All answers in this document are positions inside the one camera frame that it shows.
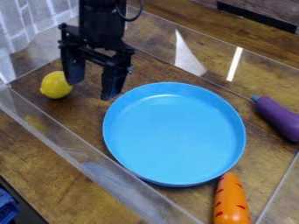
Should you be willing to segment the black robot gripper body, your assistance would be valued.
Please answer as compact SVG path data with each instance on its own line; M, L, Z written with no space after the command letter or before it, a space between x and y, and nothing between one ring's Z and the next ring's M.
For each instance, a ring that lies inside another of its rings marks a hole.
M78 0L78 25L58 25L62 67L84 64L88 47L132 54L134 50L122 37L125 22L134 20L134 17L126 17L126 0Z

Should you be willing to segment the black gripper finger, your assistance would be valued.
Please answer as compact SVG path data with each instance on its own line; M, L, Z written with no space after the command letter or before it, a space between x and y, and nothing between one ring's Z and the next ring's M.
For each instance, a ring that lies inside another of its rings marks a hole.
M60 48L60 61L68 84L80 83L85 77L85 59L81 56L80 49L62 46Z
M105 65L101 74L100 99L110 100L121 92L126 76L132 73L133 66Z

